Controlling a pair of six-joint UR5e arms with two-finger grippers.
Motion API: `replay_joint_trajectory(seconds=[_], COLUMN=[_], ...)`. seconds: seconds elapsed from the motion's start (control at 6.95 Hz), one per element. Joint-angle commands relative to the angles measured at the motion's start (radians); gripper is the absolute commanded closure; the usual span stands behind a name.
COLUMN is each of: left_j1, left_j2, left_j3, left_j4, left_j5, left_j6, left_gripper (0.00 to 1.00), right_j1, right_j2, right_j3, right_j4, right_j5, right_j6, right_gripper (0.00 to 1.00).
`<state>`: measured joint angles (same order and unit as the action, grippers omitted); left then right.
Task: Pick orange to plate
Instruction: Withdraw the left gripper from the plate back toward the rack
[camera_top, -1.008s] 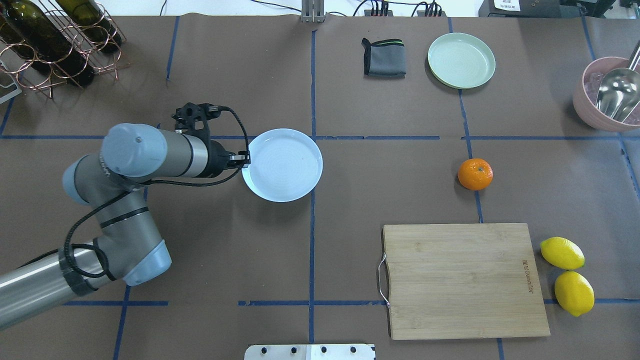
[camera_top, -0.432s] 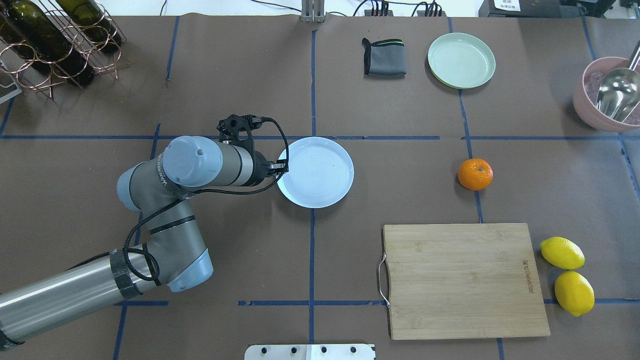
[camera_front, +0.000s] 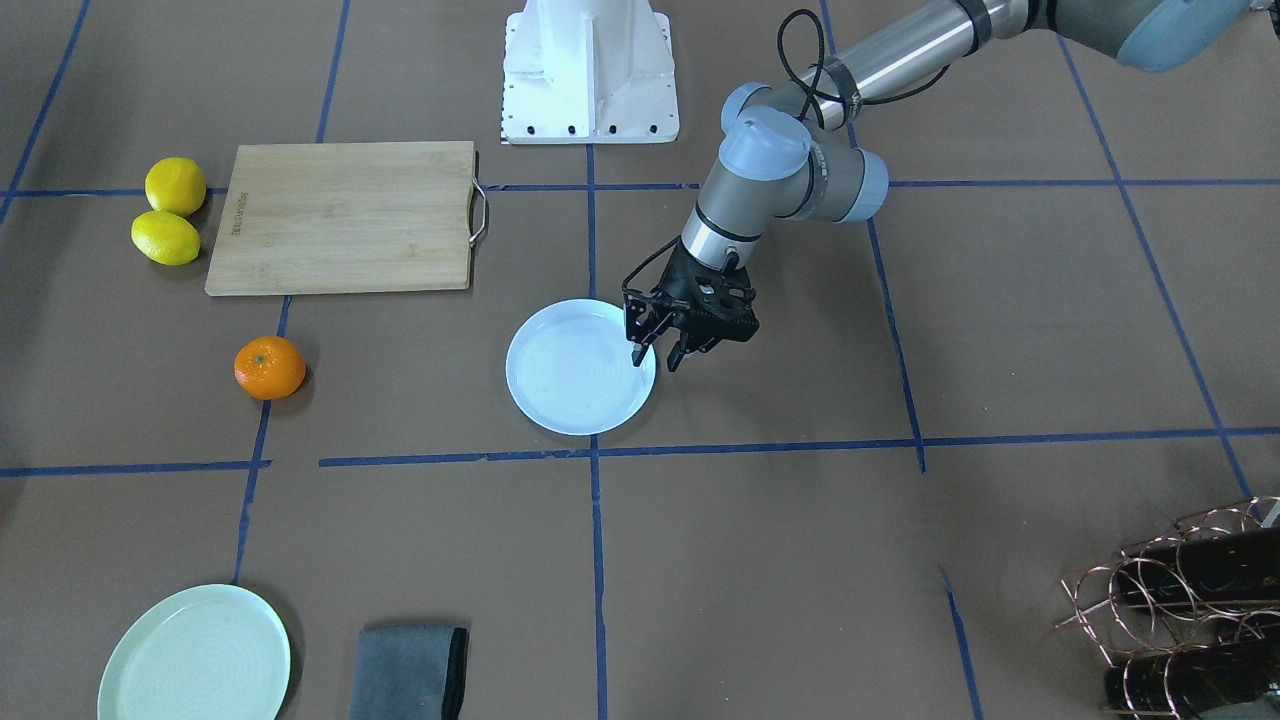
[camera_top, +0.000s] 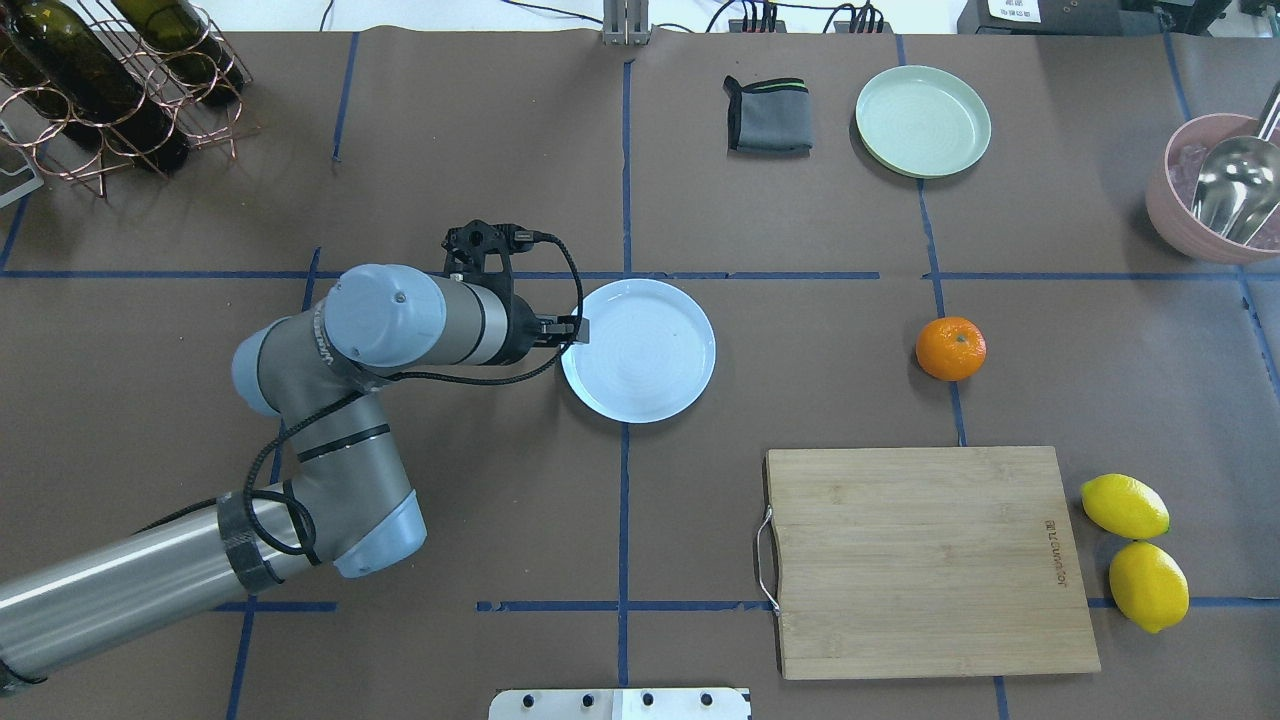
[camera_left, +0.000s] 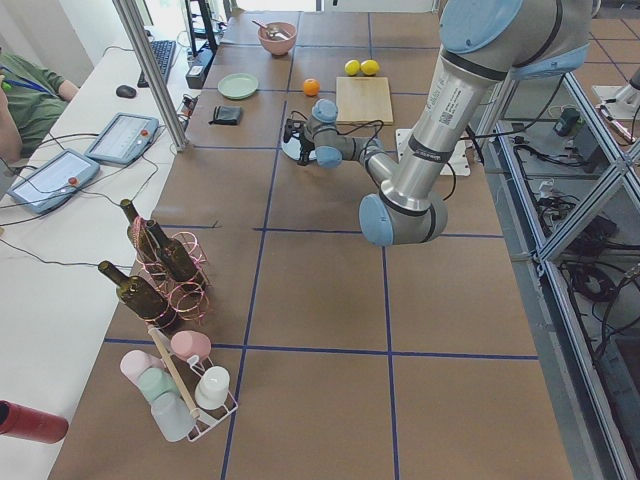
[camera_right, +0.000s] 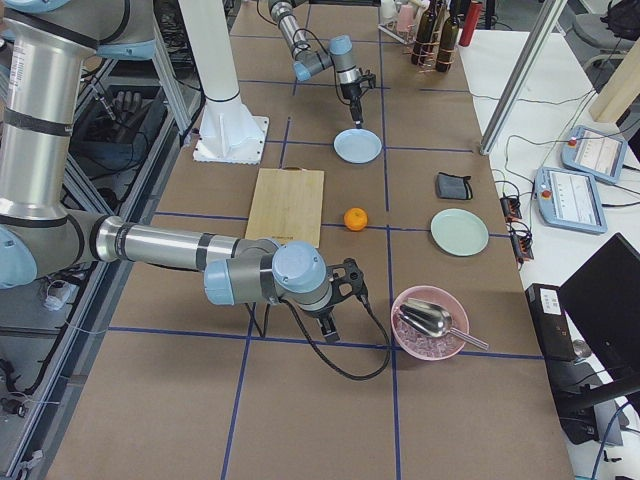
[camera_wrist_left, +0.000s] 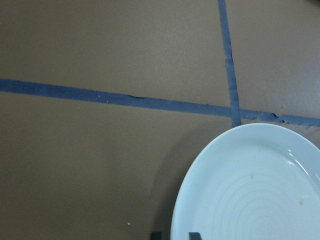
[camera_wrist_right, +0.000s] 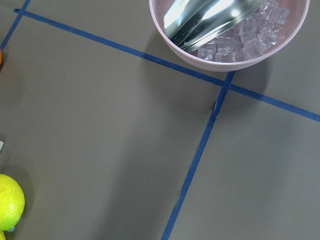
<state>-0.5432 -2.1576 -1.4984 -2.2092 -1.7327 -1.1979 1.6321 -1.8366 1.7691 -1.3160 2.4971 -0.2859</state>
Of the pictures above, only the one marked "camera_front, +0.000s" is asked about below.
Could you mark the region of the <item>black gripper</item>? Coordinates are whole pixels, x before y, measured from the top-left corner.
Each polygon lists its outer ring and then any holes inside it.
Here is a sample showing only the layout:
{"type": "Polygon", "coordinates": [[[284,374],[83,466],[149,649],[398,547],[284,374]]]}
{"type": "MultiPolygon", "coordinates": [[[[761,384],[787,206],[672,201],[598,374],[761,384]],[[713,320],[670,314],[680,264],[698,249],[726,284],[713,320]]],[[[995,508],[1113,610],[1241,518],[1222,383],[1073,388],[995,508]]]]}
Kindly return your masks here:
{"type": "Polygon", "coordinates": [[[681,240],[671,240],[640,261],[625,277],[625,334],[634,342],[631,361],[641,366],[657,338],[669,329],[681,336],[672,345],[666,369],[676,373],[690,354],[707,354],[722,341],[748,342],[760,323],[753,302],[748,269],[735,250],[722,268],[705,266],[681,240]],[[648,292],[632,281],[657,259],[667,263],[657,284],[648,292]]]}

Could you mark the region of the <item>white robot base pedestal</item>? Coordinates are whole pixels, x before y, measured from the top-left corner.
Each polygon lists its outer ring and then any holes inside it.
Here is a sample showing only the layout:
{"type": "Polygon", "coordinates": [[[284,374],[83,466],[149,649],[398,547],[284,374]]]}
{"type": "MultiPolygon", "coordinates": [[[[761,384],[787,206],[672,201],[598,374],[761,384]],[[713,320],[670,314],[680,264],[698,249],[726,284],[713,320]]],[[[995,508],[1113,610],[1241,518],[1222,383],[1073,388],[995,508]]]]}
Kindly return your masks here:
{"type": "Polygon", "coordinates": [[[648,1],[527,1],[504,24],[500,141],[669,143],[669,18],[648,1]]]}

